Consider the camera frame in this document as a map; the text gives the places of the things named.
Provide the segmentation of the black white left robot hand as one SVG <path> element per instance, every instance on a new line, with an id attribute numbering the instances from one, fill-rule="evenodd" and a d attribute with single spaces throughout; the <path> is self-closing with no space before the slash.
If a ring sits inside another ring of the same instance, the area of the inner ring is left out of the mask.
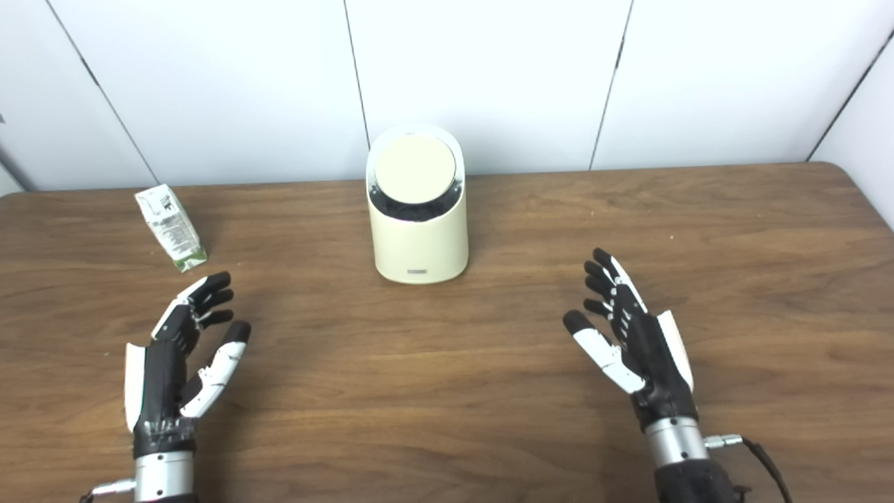
<path id="1" fill-rule="evenodd" d="M 184 289 L 154 325 L 147 346 L 126 344 L 124 411 L 132 458 L 194 452 L 197 421 L 220 398 L 248 346 L 251 326 L 224 303 L 235 296 L 229 272 Z M 205 329 L 228 329 L 207 363 L 189 376 L 188 360 Z"/>

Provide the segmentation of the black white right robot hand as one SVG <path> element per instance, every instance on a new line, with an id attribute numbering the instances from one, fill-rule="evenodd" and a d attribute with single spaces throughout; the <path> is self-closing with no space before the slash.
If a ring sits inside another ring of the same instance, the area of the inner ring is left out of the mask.
<path id="1" fill-rule="evenodd" d="M 671 311 L 654 314 L 631 277 L 602 248 L 585 261 L 585 286 L 598 295 L 584 299 L 562 323 L 603 375 L 629 397 L 640 429 L 657 421 L 699 414 L 689 356 Z"/>

